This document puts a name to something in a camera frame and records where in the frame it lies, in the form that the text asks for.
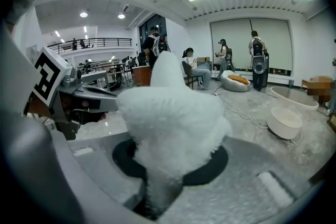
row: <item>concrete floor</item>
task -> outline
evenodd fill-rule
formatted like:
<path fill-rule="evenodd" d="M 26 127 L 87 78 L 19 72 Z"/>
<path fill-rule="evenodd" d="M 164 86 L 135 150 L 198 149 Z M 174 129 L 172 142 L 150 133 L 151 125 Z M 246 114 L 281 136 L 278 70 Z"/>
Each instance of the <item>concrete floor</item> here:
<path fill-rule="evenodd" d="M 224 90 L 221 88 L 220 82 L 212 80 L 210 89 L 202 92 L 213 94 L 215 91 L 230 103 L 229 105 L 218 97 L 218 101 L 226 107 L 224 117 L 230 121 L 233 127 L 233 137 L 260 145 L 271 152 L 278 161 L 293 173 L 300 174 L 307 180 L 329 160 L 336 150 L 336 134 L 327 125 L 328 118 L 319 112 L 325 112 L 324 108 L 320 107 L 319 111 L 303 111 L 293 107 L 290 108 L 298 113 L 303 121 L 301 138 L 296 137 L 294 142 L 298 145 L 293 146 L 275 138 L 268 130 L 260 129 L 233 112 L 243 113 L 259 125 L 265 126 L 271 108 L 278 105 L 286 106 L 279 98 L 271 96 L 270 88 L 266 89 L 266 93 L 255 90 L 236 93 Z M 126 124 L 120 113 L 113 112 L 107 115 L 105 121 L 82 126 L 77 139 L 103 137 L 126 131 Z"/>

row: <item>round ceiling light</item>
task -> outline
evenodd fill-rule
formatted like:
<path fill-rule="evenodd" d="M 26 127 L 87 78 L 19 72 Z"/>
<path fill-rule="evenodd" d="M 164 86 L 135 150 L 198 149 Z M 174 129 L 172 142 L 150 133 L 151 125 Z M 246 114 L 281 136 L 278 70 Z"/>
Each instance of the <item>round ceiling light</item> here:
<path fill-rule="evenodd" d="M 88 17 L 88 14 L 86 12 L 82 12 L 81 14 L 79 14 L 79 16 L 82 18 L 86 18 Z"/>

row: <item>black railing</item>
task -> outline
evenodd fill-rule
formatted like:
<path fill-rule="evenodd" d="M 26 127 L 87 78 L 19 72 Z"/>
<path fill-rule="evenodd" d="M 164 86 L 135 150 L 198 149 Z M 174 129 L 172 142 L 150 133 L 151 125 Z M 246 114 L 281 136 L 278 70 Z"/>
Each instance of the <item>black railing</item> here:
<path fill-rule="evenodd" d="M 61 54 L 66 51 L 82 50 L 97 47 L 118 47 L 118 46 L 132 46 L 132 39 L 130 38 L 90 38 L 83 39 L 84 44 L 80 44 L 81 39 L 67 41 L 48 46 L 49 49 Z"/>

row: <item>white round stool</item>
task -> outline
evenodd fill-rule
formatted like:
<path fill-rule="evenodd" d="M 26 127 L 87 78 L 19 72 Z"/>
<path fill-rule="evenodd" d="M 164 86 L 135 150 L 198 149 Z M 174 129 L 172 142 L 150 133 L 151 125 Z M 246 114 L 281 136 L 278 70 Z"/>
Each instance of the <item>white round stool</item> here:
<path fill-rule="evenodd" d="M 293 139 L 301 131 L 302 121 L 299 115 L 285 108 L 272 108 L 267 119 L 268 127 L 284 139 Z"/>

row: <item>orange cushion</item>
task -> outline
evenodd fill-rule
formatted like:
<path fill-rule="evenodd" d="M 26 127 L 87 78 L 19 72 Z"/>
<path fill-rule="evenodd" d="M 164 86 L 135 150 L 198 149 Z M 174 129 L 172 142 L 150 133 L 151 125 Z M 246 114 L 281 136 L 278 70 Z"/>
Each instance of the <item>orange cushion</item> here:
<path fill-rule="evenodd" d="M 242 78 L 240 76 L 231 75 L 231 76 L 229 76 L 229 79 L 232 79 L 234 81 L 238 81 L 238 82 L 240 82 L 242 84 L 245 84 L 245 85 L 249 85 L 248 80 L 245 79 L 245 78 Z"/>

